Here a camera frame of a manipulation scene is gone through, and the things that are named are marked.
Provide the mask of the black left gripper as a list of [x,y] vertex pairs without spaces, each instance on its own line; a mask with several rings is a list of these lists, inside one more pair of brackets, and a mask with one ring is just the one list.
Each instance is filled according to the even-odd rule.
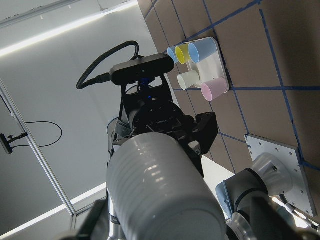
[[112,121],[112,151],[141,134],[165,134],[178,142],[202,175],[201,156],[210,151],[218,135],[216,114],[212,111],[196,116],[184,114],[173,102],[165,76],[160,79],[158,86],[150,85],[154,77],[142,78],[131,88],[121,86],[119,116]]

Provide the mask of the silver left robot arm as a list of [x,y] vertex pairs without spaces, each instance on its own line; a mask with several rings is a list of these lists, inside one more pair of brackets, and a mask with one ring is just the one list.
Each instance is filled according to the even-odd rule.
[[196,117],[173,103],[168,83],[113,77],[129,131],[108,162],[110,240],[296,240],[293,217],[270,196],[284,171],[271,154],[217,186],[204,181],[201,154],[218,131],[213,112]]

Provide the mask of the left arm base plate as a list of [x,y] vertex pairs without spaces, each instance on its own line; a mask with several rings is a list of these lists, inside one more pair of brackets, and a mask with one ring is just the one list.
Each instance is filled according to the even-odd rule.
[[311,197],[298,148],[260,136],[245,136],[253,164],[270,197],[284,195],[287,202],[311,217],[318,215]]

